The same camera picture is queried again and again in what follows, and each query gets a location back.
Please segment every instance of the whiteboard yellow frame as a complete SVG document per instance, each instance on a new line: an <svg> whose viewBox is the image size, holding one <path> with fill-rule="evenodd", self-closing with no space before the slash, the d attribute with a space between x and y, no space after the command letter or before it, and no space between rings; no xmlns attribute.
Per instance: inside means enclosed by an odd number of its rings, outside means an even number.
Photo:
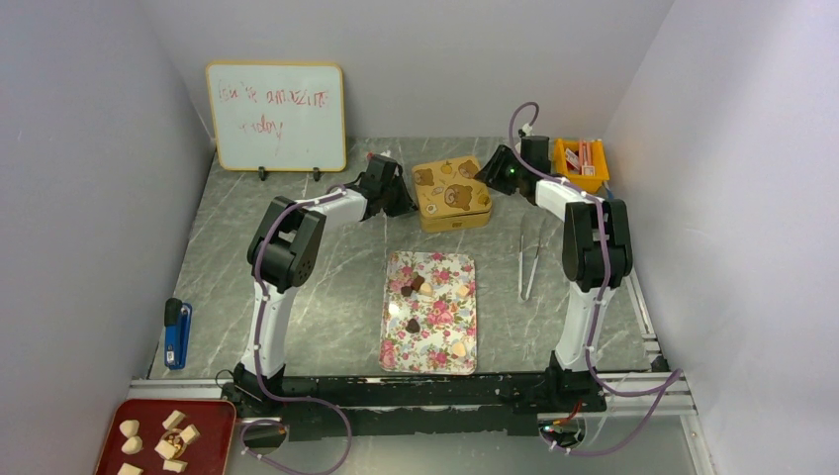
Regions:
<svg viewBox="0 0 839 475"><path fill-rule="evenodd" d="M258 171L258 168L228 168L222 161L221 148L219 147L219 128L216 125L216 108L213 106L213 93L210 84L210 67L216 64L239 65L239 66L329 66L338 71L338 78L341 88L341 134L343 135L343 166L341 168L320 168L320 171L343 171L346 168L346 122L343 111L343 71L334 62L300 62L300 61L211 61L204 68L204 78L207 81L207 98L210 100L210 113L213 115L213 132L216 135L216 151L219 155L219 165L228 171ZM312 171L312 168L265 168L265 171Z"/></svg>

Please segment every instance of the box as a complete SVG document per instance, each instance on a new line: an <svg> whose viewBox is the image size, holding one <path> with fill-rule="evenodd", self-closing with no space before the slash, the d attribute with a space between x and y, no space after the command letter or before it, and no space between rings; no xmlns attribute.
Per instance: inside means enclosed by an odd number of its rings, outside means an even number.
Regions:
<svg viewBox="0 0 839 475"><path fill-rule="evenodd" d="M606 155L603 152L603 141L592 142L592 162L595 166L595 174L580 175L577 173L569 173L568 163L565 162L565 149L569 148L571 151L580 155L580 144L578 141L565 141L562 139L556 140L556 145L553 148L553 164L556 171L568 177L572 183L583 188L587 193L597 193L604 181L608 181L608 167L606 166Z"/></svg>
<svg viewBox="0 0 839 475"><path fill-rule="evenodd" d="M474 156L424 163L413 168L419 224L427 233L480 228L490 221L493 200L487 185L473 179L481 165Z"/></svg>

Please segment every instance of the wall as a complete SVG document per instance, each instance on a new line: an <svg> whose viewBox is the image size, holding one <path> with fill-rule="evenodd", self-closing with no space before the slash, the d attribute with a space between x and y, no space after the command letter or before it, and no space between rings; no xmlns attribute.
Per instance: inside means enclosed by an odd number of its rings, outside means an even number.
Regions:
<svg viewBox="0 0 839 475"><path fill-rule="evenodd" d="M606 133L720 474L837 473L839 6L677 1Z"/></svg>
<svg viewBox="0 0 839 475"><path fill-rule="evenodd" d="M600 136L673 0L144 0L207 124L217 59L333 61L357 137Z"/></svg>
<svg viewBox="0 0 839 475"><path fill-rule="evenodd" d="M0 2L0 473L92 472L150 362L207 147L135 2Z"/></svg>

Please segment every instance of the orange basket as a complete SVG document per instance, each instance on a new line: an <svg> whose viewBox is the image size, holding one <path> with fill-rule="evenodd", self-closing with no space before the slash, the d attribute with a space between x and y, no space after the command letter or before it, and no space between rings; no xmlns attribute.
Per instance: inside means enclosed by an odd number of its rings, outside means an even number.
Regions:
<svg viewBox="0 0 839 475"><path fill-rule="evenodd" d="M608 181L608 167L606 156L603 152L603 141L592 142L592 165L595 167L594 175L580 175L568 171L568 163L565 161L565 149L568 148L577 156L580 156L580 143L578 141L566 141L557 139L553 148L553 163L556 171L562 173L572 183L583 188L587 193L597 193L604 181Z"/></svg>

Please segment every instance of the floral tray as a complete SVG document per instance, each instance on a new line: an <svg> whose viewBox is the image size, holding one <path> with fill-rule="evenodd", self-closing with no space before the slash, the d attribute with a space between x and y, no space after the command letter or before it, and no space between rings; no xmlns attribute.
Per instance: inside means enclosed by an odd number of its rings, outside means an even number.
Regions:
<svg viewBox="0 0 839 475"><path fill-rule="evenodd" d="M414 273L433 288L402 295ZM469 293L460 297L462 286ZM397 251L388 259L379 364L386 371L471 374L478 366L475 262L465 254Z"/></svg>

